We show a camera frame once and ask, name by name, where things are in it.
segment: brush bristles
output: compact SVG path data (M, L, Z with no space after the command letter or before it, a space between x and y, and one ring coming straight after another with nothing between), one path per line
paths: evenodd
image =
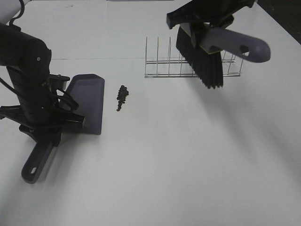
M186 59L206 87L223 86L222 58L220 53L207 54L201 47L194 48L190 36L180 27L177 49Z

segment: dish rack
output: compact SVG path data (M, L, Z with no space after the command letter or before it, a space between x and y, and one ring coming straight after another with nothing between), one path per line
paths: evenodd
M145 78L196 78L198 77L180 52L172 45L171 37L165 43L168 50L161 52L160 40L145 43ZM221 52L224 77L240 77L244 60L227 51Z

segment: white surface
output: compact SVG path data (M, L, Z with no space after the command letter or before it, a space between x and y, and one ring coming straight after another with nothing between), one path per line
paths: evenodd
M30 3L22 22L24 31L47 40L55 57L120 58L129 49L129 57L143 57L134 43L143 45L147 34L158 36L165 27L160 16L148 22L149 31L118 23L142 15L139 9L149 18L150 3L72 4L85 9L75 22L73 9L64 7L70 2L59 1ZM174 3L162 4L169 12L167 4ZM96 13L101 7L104 14ZM54 12L65 30L47 23ZM114 17L116 12L124 14ZM79 17L99 18L99 29L79 26ZM33 18L45 27L32 25ZM53 60L52 73L105 78L103 133L64 135L47 177L29 185L20 172L34 142L17 124L0 121L0 225L301 225L301 46L257 6L237 13L233 27L266 40L272 58L246 63L242 77L226 78L218 90L207 90L198 79L144 79L138 58ZM93 34L86 44L81 31ZM173 32L166 26L161 35ZM107 50L92 51L102 35L100 47ZM121 37L127 45L113 48ZM8 80L4 68L0 73ZM130 96L118 113L121 84ZM0 101L17 104L4 88Z
M19 0L0 0L0 23L6 24L21 9Z

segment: brush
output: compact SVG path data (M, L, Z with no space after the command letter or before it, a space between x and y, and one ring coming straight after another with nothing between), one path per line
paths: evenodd
M225 29L232 24L234 12L252 7L253 3L254 0L192 0L167 14L170 29L180 25L177 49L209 89L223 86L222 50L251 62L270 59L266 42Z

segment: black cable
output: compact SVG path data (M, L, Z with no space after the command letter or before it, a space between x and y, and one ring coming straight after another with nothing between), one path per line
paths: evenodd
M63 101L67 106L70 107L70 110L65 110L63 108L53 108L53 107L43 106L43 105L41 105L39 103L36 103L36 102L34 102L32 100L29 100L25 96L23 96L17 90L15 90L14 88L12 88L9 84L7 84L2 78L0 78L0 83L2 83L2 85L4 85L7 89L9 89L11 92L13 92L17 96L21 97L22 99L24 99L24 100L26 100L26 101L28 101L28 102L30 102L30 103L38 106L38 107L45 108L47 110L56 111L56 112L63 112L63 113L70 113L73 110L76 110L78 108L78 106L79 106L79 104L69 94L67 94L66 97L63 97L63 96L59 96L59 95L53 94L51 92L49 92L51 96L56 97L56 98L60 99L61 101Z
M8 85L2 78L0 78L0 82L6 87L8 88L10 91L12 91L14 94L16 94L17 96L21 97L22 99L29 101L25 96L23 96L21 93L19 93L17 90L15 90L14 88L12 88L10 85Z
M25 10L25 4L24 4L23 0L19 0L19 1L20 1L20 4L21 4L21 11L20 11L20 13L19 13L18 16L12 18L12 19L9 21L9 26L11 26L11 27L14 25L14 21L15 21L16 19L19 19L19 18L23 15L24 10Z

